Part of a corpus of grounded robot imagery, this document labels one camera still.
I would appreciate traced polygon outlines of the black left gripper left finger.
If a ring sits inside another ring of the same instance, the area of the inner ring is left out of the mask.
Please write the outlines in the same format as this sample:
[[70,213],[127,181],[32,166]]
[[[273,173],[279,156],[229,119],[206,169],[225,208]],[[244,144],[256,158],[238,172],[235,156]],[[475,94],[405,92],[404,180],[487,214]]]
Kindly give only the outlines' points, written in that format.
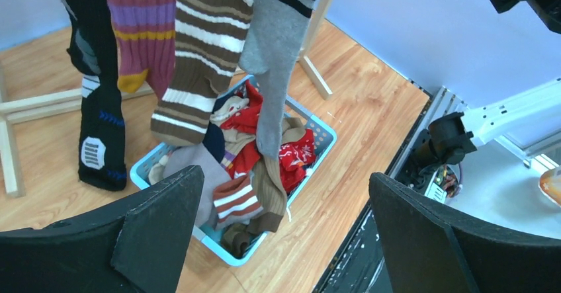
[[176,291],[203,182],[191,165],[40,230],[2,232],[1,291]]

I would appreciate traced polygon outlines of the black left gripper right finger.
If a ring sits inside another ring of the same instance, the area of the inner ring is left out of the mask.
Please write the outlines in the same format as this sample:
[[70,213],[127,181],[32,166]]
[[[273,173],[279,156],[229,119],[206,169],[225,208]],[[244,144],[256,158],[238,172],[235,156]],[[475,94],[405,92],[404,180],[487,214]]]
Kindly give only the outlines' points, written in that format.
[[370,203],[394,292],[560,291],[560,241],[455,210],[375,172]]

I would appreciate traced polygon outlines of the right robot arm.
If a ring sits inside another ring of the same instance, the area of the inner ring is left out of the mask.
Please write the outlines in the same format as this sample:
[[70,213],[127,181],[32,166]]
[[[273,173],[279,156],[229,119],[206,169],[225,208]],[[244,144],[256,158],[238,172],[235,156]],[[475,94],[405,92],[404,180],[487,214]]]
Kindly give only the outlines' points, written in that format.
[[[524,1],[552,32],[560,33],[560,0],[490,0],[497,13]],[[560,112],[560,80],[533,87],[498,102],[452,112],[428,126],[429,139],[412,151],[409,161],[418,169],[460,163],[490,141],[538,118]]]

